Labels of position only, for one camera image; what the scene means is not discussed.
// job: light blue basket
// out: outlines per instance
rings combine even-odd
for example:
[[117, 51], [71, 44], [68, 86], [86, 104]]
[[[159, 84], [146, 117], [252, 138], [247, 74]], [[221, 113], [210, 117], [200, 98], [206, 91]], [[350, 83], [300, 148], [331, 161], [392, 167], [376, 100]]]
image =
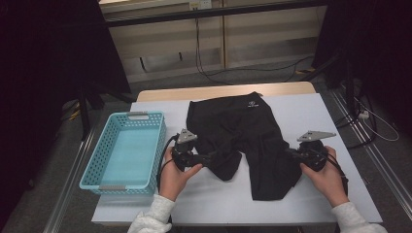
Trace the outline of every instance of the light blue basket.
[[163, 112], [111, 114], [80, 188], [96, 194], [153, 195], [165, 135]]

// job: gray floor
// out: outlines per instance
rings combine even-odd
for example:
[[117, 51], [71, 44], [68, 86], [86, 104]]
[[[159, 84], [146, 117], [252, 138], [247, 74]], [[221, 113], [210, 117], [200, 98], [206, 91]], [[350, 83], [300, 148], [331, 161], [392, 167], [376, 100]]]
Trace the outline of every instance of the gray floor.
[[[298, 81], [302, 76], [293, 74], [293, 67], [280, 71], [258, 71], [252, 69], [275, 69], [294, 63], [298, 58], [292, 61], [267, 63], [247, 67], [249, 70], [224, 72], [210, 78], [214, 81], [242, 84], [242, 83], [280, 83], [285, 80]], [[297, 70], [309, 68], [311, 60], [307, 59], [297, 65]], [[221, 85], [221, 83], [211, 82], [206, 77], [198, 74], [180, 74], [179, 76], [157, 77], [151, 81], [140, 81], [132, 83], [132, 94], [136, 97], [141, 90], [159, 89], [173, 87], [190, 87]], [[336, 97], [333, 92], [326, 88], [322, 78], [312, 81], [317, 91], [322, 94], [326, 106], [333, 119], [339, 119], [344, 115], [338, 108]], [[102, 121], [99, 116], [107, 115], [110, 111], [127, 111], [130, 107], [127, 104], [119, 102], [110, 96], [103, 96], [106, 107], [105, 110], [90, 110], [90, 119], [93, 124], [100, 125]], [[67, 108], [71, 103], [67, 103], [63, 108]], [[391, 116], [387, 115], [379, 103], [373, 102], [375, 113], [381, 118], [391, 122]], [[382, 121], [378, 121], [379, 133], [387, 138], [393, 138], [394, 132]], [[351, 127], [339, 129], [345, 144], [349, 147], [358, 144], [357, 138]], [[382, 152], [388, 164], [395, 170], [401, 183], [406, 190], [412, 190], [412, 177], [410, 167], [412, 163], [412, 139], [410, 136], [399, 132], [399, 139], [395, 142], [386, 141], [380, 137], [374, 141], [373, 145]], [[75, 161], [75, 155], [82, 145], [82, 125], [80, 118], [74, 120], [63, 120], [58, 137], [50, 151], [48, 160], [39, 175], [34, 179], [35, 186], [27, 190], [15, 211], [11, 215], [8, 224], [3, 232], [43, 232], [52, 215], [63, 189], [67, 177], [71, 170], [71, 165]], [[383, 225], [389, 232], [412, 232], [412, 221], [403, 207], [399, 204], [398, 198], [394, 195], [393, 190], [387, 181], [381, 175], [376, 167], [367, 148], [360, 147], [350, 150], [354, 162], [357, 165], [360, 174], [368, 182], [366, 186], [369, 190], [375, 205], [378, 208], [384, 222]], [[94, 211], [93, 205], [97, 196], [89, 192], [76, 190], [66, 207], [61, 224], [57, 225], [58, 232], [126, 232], [127, 227], [103, 227], [90, 222]], [[333, 232], [333, 226], [304, 226], [305, 232]], [[252, 227], [251, 229], [235, 229], [234, 232], [296, 232], [296, 228], [279, 228], [279, 227]], [[226, 232], [223, 228], [185, 228], [182, 232]]]

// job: white sleeve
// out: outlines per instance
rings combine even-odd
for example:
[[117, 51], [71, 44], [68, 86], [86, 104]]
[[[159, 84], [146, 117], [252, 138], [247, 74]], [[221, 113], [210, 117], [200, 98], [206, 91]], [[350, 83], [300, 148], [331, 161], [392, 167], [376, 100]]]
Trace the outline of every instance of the white sleeve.
[[175, 202], [155, 194], [150, 210], [145, 214], [139, 213], [131, 223], [127, 233], [163, 233], [169, 231], [172, 224], [167, 223], [167, 220], [174, 207]]
[[355, 204], [347, 202], [332, 209], [336, 215], [337, 223], [341, 233], [361, 232], [361, 233], [383, 233], [387, 230], [379, 224], [371, 224], [367, 222], [359, 213]]

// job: basket handle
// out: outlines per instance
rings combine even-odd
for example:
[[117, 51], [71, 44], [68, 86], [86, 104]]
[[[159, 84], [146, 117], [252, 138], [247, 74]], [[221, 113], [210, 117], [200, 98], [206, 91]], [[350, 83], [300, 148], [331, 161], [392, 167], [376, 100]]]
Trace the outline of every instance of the basket handle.
[[147, 111], [141, 112], [128, 112], [126, 113], [128, 119], [130, 120], [142, 120], [142, 119], [149, 119], [149, 114]]
[[99, 185], [99, 190], [126, 190], [126, 185]]

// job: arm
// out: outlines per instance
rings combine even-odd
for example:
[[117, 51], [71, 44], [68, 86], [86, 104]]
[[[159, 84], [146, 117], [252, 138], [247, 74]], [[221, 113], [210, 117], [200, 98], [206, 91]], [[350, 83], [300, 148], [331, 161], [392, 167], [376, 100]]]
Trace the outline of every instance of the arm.
[[[166, 162], [172, 159], [171, 148], [166, 151], [164, 158]], [[133, 220], [128, 233], [169, 231], [172, 225], [167, 221], [177, 197], [185, 188], [188, 179], [199, 172], [201, 168], [202, 165], [197, 164], [182, 172], [174, 161], [165, 164], [160, 178], [159, 195], [154, 196], [154, 201], [147, 213], [139, 213]]]
[[[336, 151], [333, 148], [325, 148], [330, 156], [336, 158]], [[331, 163], [327, 162], [324, 169], [319, 172], [313, 171], [303, 163], [300, 164], [300, 168], [329, 201], [341, 232], [387, 232], [381, 225], [367, 222], [355, 205], [349, 201], [339, 171]]]

